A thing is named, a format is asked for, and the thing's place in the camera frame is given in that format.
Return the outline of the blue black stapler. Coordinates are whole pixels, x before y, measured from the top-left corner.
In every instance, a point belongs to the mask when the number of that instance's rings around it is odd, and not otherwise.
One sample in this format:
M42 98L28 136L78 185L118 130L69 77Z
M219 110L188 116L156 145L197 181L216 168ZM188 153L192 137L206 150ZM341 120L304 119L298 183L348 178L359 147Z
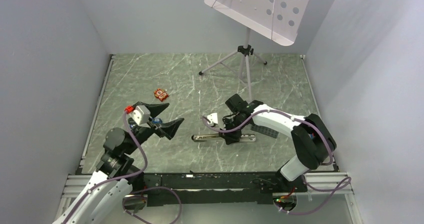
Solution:
M163 123L163 121L162 121L161 118L152 118L150 121L152 123L154 123L154 124L161 124L161 123Z

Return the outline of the black silver stapler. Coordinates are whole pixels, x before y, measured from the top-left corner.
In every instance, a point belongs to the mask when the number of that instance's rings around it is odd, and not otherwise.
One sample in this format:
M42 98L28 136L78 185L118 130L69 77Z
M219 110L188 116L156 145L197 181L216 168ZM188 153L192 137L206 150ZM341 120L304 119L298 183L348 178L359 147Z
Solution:
M209 140L217 140L217 139L223 139L219 137L218 133L215 134L206 134L206 135L192 135L191 140L194 142L206 142ZM254 134L242 134L241 139L239 143L242 142L255 142L256 136Z

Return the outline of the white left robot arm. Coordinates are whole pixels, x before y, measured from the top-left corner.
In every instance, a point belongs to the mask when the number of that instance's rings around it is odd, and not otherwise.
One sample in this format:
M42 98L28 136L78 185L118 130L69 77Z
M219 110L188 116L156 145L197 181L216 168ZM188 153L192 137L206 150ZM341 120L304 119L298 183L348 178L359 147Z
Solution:
M169 104L137 102L126 107L122 119L124 128L112 128L103 144L104 153L88 183L74 202L55 221L56 224L98 224L119 203L136 199L144 202L145 194L157 190L175 191L145 180L148 165L142 143L152 135L171 140L184 118L167 123L155 118Z

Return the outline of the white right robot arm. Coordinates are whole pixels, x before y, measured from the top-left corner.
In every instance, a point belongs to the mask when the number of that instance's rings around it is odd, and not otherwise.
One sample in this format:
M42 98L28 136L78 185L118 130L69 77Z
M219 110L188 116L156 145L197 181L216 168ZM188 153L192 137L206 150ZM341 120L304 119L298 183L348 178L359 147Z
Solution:
M329 164L332 163L337 144L317 114L288 114L258 100L248 103L238 94L230 97L225 104L231 114L223 117L224 129L218 133L227 145L239 142L242 128L248 124L270 128L292 139L295 156L276 173L275 184L280 191L289 191L298 177L326 165L326 159L329 159Z

